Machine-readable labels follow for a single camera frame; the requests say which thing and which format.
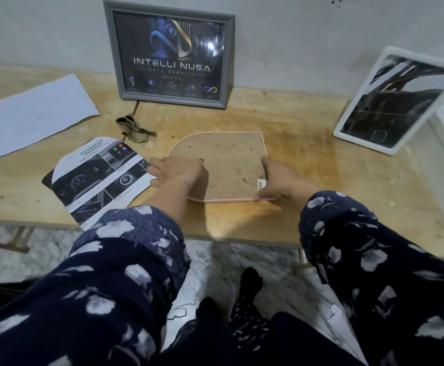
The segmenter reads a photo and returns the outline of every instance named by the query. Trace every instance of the wooden table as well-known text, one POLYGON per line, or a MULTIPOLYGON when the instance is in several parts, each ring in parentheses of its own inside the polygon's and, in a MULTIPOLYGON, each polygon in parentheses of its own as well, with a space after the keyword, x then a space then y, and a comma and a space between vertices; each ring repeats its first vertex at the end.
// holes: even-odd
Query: wooden table
MULTIPOLYGON (((0 98, 71 72, 0 66, 0 98)), ((101 116, 0 158, 0 223, 78 228, 57 197, 41 184, 59 159, 96 137, 122 139, 115 119, 134 102, 118 97, 115 76, 76 72, 101 116)), ((444 257, 444 218, 414 154, 390 157, 336 139, 332 128, 348 98, 234 88, 227 110, 140 103, 135 117, 154 128, 147 144, 128 142, 145 158, 163 157, 183 137, 202 131, 262 131, 268 155, 326 189, 353 196, 404 237, 444 257)), ((150 188, 133 204, 152 195, 150 188)), ((299 247, 299 211, 275 203, 189 202, 183 231, 190 237, 299 247)))

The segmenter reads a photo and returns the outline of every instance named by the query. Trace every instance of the tiled floor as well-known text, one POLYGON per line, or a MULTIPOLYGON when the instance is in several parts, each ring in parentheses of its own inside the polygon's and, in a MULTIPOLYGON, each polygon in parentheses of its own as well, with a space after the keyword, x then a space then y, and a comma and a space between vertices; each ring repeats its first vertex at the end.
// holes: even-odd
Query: tiled floor
MULTIPOLYGON (((0 242, 6 242, 12 230, 0 226, 0 242)), ((36 228, 28 243, 28 254, 0 249, 0 283, 47 274, 66 258, 80 233, 36 228)), ((168 316, 173 320, 168 321, 165 347, 173 341, 178 329, 194 318, 198 303, 206 296, 214 298, 228 317, 237 296, 240 274, 252 266, 264 279, 255 299, 263 316, 287 311, 364 360, 333 290, 322 285, 315 269, 292 273, 292 265, 298 260, 296 250, 201 240, 187 240, 186 245, 193 262, 168 316)))

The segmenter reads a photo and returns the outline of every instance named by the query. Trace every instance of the car brochure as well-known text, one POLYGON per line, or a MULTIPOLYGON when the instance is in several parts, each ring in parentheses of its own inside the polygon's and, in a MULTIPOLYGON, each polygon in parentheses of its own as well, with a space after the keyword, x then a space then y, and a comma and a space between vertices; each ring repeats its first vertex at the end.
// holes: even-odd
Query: car brochure
POLYGON ((42 179, 83 230, 109 209, 125 208, 155 178, 124 141, 97 137, 63 157, 42 179))

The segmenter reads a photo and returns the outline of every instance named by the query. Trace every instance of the barcode sticker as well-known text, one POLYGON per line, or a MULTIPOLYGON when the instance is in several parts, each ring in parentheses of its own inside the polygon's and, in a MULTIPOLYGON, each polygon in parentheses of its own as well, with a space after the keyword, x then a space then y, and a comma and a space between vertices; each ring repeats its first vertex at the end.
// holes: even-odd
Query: barcode sticker
POLYGON ((258 179, 257 180, 257 189, 261 190, 263 187, 266 186, 266 180, 265 179, 258 179))

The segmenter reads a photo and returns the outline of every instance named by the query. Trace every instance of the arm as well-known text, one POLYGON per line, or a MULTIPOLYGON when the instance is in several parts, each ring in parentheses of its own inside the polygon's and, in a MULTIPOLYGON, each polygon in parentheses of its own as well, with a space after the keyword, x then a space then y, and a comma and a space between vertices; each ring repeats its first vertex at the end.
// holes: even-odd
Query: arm
POLYGON ((105 213, 69 258, 0 310, 0 364, 135 365, 156 357, 190 266, 178 223, 202 166, 151 163, 160 189, 144 205, 105 213))
POLYGON ((266 165, 264 197, 302 207, 300 242, 342 302, 368 363, 444 364, 444 262, 352 198, 303 183, 284 163, 266 165))

